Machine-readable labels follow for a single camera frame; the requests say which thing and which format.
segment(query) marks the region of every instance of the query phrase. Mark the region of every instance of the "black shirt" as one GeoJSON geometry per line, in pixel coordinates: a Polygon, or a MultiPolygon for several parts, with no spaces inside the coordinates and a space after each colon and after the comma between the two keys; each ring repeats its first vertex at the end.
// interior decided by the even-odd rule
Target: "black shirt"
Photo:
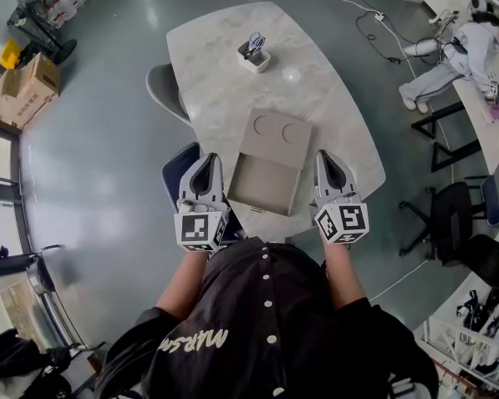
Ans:
{"type": "Polygon", "coordinates": [[[437,396],[413,335],[364,298],[333,310],[325,272],[287,244],[246,239],[208,263],[191,315],[146,310],[106,356],[96,397],[381,397],[411,377],[437,396]]]}

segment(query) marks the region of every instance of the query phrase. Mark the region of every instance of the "yellow container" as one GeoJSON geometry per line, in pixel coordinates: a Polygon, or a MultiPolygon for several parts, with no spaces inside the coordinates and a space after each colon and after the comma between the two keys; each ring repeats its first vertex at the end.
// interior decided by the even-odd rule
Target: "yellow container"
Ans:
{"type": "Polygon", "coordinates": [[[15,43],[14,40],[9,40],[3,48],[0,62],[2,66],[8,70],[14,70],[20,59],[21,48],[15,43]]]}

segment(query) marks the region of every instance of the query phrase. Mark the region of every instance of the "open box lid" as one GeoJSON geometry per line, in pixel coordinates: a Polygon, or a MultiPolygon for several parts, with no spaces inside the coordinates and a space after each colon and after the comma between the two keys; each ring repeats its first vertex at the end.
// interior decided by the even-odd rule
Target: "open box lid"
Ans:
{"type": "Polygon", "coordinates": [[[253,108],[239,152],[302,170],[311,128],[308,122],[253,108]]]}

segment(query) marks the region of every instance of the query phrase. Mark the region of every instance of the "white outfit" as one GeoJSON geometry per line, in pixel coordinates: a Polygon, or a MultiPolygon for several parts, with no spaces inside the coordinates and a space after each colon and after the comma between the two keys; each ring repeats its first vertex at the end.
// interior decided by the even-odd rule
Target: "white outfit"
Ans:
{"type": "Polygon", "coordinates": [[[444,92],[460,76],[473,78],[482,92],[490,90],[488,69],[492,56],[499,49],[499,27],[489,22],[469,22],[460,27],[455,37],[467,50],[467,55],[447,44],[443,48],[444,58],[438,65],[399,87],[403,99],[425,102],[444,92]]]}

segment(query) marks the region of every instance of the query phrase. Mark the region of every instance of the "desk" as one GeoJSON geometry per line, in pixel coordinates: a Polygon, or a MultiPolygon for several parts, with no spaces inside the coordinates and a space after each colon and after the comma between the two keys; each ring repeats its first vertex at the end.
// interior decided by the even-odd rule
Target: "desk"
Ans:
{"type": "Polygon", "coordinates": [[[332,152],[352,169],[366,199],[385,181],[372,136],[348,89],[310,37],[271,2],[229,7],[170,31],[166,40],[181,97],[204,152],[216,152],[230,186],[237,151],[252,107],[313,125],[290,217],[256,213],[231,202],[249,236],[280,241],[311,227],[313,163],[317,150],[332,152]],[[272,59],[259,75],[237,62],[236,48],[250,34],[266,37],[272,59]]]}
{"type": "Polygon", "coordinates": [[[459,79],[455,80],[453,85],[460,96],[461,102],[434,111],[432,116],[412,123],[411,127],[431,139],[436,139],[436,121],[450,116],[455,112],[466,110],[467,116],[469,116],[473,124],[473,129],[477,134],[477,139],[455,150],[449,150],[444,145],[435,142],[432,148],[431,172],[448,167],[482,150],[488,174],[493,175],[499,165],[499,120],[494,122],[487,121],[490,117],[488,105],[474,81],[459,79]],[[426,131],[423,128],[427,124],[431,126],[430,131],[426,131]],[[439,161],[438,156],[440,152],[446,154],[449,158],[439,161]]]}

